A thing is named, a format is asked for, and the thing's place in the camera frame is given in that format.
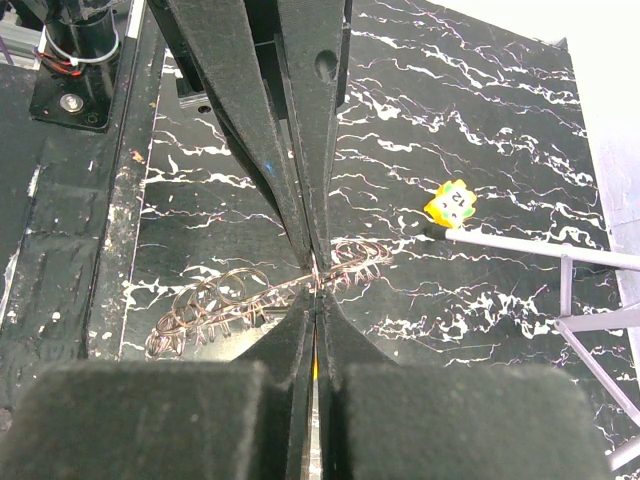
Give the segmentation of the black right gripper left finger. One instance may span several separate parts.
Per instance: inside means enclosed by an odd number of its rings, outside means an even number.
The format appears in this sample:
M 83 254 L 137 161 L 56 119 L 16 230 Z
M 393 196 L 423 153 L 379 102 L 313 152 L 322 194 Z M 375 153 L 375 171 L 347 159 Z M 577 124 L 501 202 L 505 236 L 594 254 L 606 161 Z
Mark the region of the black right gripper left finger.
M 304 479 L 314 297 L 230 362 L 44 371 L 1 442 L 5 479 Z

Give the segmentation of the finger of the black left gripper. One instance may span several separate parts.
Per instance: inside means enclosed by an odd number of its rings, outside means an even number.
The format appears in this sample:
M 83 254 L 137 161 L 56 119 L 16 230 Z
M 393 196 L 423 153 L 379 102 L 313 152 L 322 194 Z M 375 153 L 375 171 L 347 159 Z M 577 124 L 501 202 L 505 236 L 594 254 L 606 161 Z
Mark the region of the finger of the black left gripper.
M 243 1 L 151 1 L 183 78 L 209 99 L 227 146 L 283 223 L 298 264 L 310 235 Z
M 294 158 L 307 228 L 320 270 L 331 266 L 328 189 L 349 1 L 279 1 L 281 45 Z

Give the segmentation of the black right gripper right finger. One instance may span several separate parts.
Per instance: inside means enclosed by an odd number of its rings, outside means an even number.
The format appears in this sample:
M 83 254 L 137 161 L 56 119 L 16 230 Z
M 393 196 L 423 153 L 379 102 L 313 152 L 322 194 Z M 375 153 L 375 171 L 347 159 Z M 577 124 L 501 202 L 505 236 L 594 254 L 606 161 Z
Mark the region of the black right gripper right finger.
M 608 479 L 585 395 L 541 365 L 400 365 L 317 299 L 327 479 Z

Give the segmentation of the metal key ring disc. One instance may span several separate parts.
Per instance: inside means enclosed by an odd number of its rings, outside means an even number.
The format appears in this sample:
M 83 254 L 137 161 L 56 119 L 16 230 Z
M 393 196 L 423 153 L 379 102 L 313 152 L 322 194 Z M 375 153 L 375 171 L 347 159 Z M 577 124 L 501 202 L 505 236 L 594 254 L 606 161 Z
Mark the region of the metal key ring disc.
M 324 273 L 301 274 L 279 284 L 255 267 L 240 267 L 184 287 L 145 340 L 149 359 L 180 356 L 187 344 L 207 345 L 238 328 L 261 329 L 286 315 L 302 290 L 342 293 L 380 278 L 393 262 L 392 251 L 379 242 L 341 240 L 332 251 L 334 264 Z

